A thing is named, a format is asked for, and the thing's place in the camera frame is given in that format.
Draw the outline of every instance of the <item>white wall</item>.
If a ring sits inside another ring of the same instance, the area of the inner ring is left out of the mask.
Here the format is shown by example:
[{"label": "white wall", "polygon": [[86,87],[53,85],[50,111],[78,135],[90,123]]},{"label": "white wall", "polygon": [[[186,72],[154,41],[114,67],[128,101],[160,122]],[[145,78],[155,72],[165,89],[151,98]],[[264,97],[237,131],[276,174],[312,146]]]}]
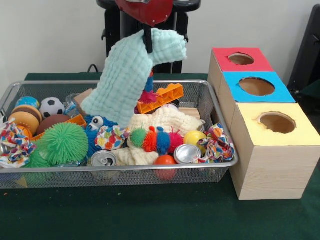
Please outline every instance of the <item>white wall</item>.
[{"label": "white wall", "polygon": [[[184,73],[207,73],[215,47],[259,47],[287,83],[317,0],[202,0],[189,14]],[[27,73],[85,72],[106,56],[95,0],[0,0],[0,96]]]}]

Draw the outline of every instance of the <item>circular hole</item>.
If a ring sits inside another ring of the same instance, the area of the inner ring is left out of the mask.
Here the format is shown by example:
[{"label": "circular hole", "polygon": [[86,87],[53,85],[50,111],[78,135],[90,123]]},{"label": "circular hole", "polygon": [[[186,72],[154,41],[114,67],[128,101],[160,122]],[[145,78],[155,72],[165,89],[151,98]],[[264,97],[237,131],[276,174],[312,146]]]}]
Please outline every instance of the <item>circular hole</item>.
[{"label": "circular hole", "polygon": [[246,77],[239,84],[244,91],[254,96],[266,96],[275,92],[275,86],[259,77]]},{"label": "circular hole", "polygon": [[260,123],[266,126],[266,129],[270,129],[275,133],[288,134],[295,130],[295,121],[280,112],[268,112],[261,115]]},{"label": "circular hole", "polygon": [[228,58],[232,63],[237,65],[251,65],[255,62],[255,60],[251,56],[241,52],[234,53]]}]

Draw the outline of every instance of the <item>red box top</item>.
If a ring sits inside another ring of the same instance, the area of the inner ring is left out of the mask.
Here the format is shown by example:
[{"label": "red box top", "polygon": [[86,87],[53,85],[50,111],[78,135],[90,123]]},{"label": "red box top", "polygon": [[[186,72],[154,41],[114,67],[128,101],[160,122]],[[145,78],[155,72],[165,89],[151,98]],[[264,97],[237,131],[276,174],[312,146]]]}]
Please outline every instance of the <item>red box top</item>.
[{"label": "red box top", "polygon": [[259,48],[213,48],[223,72],[273,72],[273,68]]}]

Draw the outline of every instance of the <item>blue box top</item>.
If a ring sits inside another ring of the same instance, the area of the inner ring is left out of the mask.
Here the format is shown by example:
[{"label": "blue box top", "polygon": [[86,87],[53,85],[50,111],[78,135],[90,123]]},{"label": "blue box top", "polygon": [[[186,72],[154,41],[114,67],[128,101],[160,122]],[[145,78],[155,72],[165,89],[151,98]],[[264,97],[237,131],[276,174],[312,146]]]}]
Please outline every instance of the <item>blue box top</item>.
[{"label": "blue box top", "polygon": [[239,103],[295,103],[276,72],[224,72],[231,94]]}]

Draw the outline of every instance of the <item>yellow box top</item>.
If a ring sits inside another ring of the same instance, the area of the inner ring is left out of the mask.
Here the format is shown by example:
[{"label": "yellow box top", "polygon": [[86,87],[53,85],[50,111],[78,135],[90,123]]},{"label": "yellow box top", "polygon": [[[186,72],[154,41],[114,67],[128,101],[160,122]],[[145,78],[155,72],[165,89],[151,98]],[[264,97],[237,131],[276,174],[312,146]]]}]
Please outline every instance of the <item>yellow box top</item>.
[{"label": "yellow box top", "polygon": [[255,146],[320,146],[320,135],[298,103],[237,105]]}]

